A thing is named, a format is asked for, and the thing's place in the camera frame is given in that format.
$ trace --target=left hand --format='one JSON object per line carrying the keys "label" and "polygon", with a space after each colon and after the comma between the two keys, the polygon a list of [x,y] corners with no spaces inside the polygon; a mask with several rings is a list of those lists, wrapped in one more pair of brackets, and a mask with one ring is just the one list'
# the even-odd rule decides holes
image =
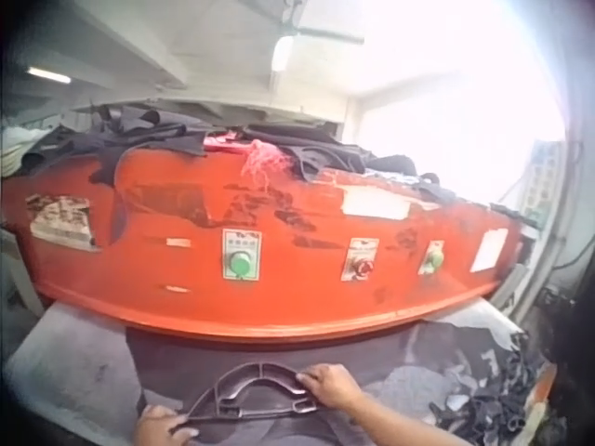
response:
{"label": "left hand", "polygon": [[170,431],[187,421],[164,406],[147,406],[142,411],[134,433],[135,446],[182,446],[198,435],[198,430],[184,427],[176,433]]}

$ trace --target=green button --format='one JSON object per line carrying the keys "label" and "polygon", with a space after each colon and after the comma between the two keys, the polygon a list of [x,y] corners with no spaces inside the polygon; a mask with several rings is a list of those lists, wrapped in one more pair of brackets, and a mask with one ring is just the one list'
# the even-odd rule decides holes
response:
{"label": "green button", "polygon": [[442,251],[434,251],[431,253],[430,263],[434,267],[434,270],[441,267],[444,263],[444,253]]}
{"label": "green button", "polygon": [[244,277],[250,272],[250,260],[247,255],[236,253],[231,256],[230,269],[238,277]]}

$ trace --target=fluorescent light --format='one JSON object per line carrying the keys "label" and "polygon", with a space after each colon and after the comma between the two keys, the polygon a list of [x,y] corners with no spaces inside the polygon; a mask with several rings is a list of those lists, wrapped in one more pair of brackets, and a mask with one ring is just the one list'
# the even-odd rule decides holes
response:
{"label": "fluorescent light", "polygon": [[47,72],[46,70],[40,70],[39,68],[35,67],[29,67],[27,73],[32,74],[33,76],[45,77],[46,79],[51,79],[52,81],[62,82],[63,84],[69,84],[71,82],[71,78],[65,76],[64,74]]}
{"label": "fluorescent light", "polygon": [[284,35],[277,41],[271,61],[271,69],[274,72],[283,72],[287,68],[287,62],[289,62],[289,55],[291,54],[291,46],[293,44],[293,35]]}

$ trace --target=warning label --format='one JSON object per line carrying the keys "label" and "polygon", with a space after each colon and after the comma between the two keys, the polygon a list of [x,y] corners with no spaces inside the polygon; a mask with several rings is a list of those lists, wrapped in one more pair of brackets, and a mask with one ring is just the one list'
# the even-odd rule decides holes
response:
{"label": "warning label", "polygon": [[84,251],[98,251],[89,219],[89,200],[70,195],[27,198],[31,233],[47,242]]}

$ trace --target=red machine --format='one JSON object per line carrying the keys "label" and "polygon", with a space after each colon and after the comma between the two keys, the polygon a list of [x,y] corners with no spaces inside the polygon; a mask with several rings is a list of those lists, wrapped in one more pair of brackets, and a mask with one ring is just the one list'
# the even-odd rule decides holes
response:
{"label": "red machine", "polygon": [[246,146],[208,139],[206,157],[131,151],[113,188],[88,181],[93,155],[5,181],[37,290],[158,330],[291,341],[417,319],[514,263],[520,225],[488,208],[334,169],[255,173]]}

